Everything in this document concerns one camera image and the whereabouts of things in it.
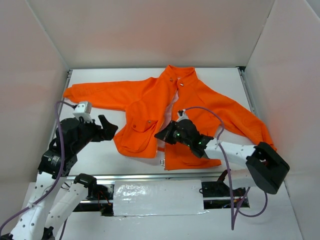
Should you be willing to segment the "orange zip-up jacket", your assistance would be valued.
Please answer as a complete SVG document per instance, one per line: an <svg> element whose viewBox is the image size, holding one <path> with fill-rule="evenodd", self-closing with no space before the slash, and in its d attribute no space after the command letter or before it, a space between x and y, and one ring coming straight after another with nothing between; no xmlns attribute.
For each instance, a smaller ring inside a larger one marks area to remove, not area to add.
<svg viewBox="0 0 320 240"><path fill-rule="evenodd" d="M160 150L155 134L164 124L187 110L190 120L204 135L213 136L220 123L234 134L273 145L266 125L235 100L205 85L194 67L169 65L159 77L140 81L74 84L63 97L73 103L124 111L125 126L114 136L118 152L127 157L154 158Z"/></svg>

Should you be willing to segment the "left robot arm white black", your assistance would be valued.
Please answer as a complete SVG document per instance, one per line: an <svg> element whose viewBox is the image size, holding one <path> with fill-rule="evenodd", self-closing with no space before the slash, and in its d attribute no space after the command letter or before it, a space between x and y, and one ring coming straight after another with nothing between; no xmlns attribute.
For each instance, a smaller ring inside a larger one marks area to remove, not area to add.
<svg viewBox="0 0 320 240"><path fill-rule="evenodd" d="M100 124L84 117L60 121L48 150L42 155L36 182L28 204L5 223L18 218L11 232L0 236L2 240L55 240L60 229L74 209L84 199L109 201L108 187L98 184L89 174L77 175L64 196L56 196L77 162L78 153L91 142L111 141L118 126L99 115Z"/></svg>

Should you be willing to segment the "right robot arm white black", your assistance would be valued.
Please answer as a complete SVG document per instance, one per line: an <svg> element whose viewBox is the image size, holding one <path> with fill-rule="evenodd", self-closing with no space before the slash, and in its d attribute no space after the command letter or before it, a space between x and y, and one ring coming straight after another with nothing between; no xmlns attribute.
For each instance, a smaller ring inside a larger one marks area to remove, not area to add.
<svg viewBox="0 0 320 240"><path fill-rule="evenodd" d="M240 166L240 170L225 170L218 178L217 189L223 196L249 187L275 195L290 170L286 161L266 142L241 145L220 141L201 134L189 119L171 121L155 138L170 145L185 145L197 159L219 159Z"/></svg>

